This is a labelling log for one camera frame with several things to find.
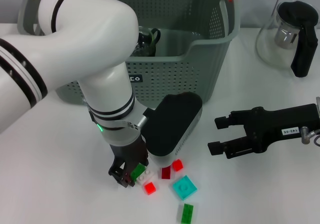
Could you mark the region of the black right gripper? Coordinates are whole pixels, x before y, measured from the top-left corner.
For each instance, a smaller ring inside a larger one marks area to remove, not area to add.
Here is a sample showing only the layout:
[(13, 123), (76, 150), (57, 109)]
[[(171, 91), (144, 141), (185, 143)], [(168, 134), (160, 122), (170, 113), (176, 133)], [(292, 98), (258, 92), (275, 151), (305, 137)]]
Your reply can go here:
[(316, 104), (302, 105), (275, 111), (255, 107), (246, 113), (231, 111), (228, 117), (215, 119), (217, 129), (244, 125), (246, 137), (226, 142), (210, 142), (208, 148), (212, 156), (225, 154), (227, 159), (250, 153), (263, 153), (267, 148), (281, 140), (301, 137), (301, 128), (309, 131), (320, 128)]

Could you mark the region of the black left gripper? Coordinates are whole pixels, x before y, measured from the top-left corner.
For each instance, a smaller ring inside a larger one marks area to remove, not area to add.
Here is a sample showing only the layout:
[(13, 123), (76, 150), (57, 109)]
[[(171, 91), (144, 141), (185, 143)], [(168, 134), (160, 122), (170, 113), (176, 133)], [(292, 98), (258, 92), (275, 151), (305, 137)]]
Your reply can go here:
[(118, 184), (124, 187), (134, 187), (135, 181), (131, 173), (140, 163), (148, 166), (148, 152), (146, 143), (140, 135), (134, 142), (126, 146), (111, 145), (114, 154), (113, 163), (108, 171)]

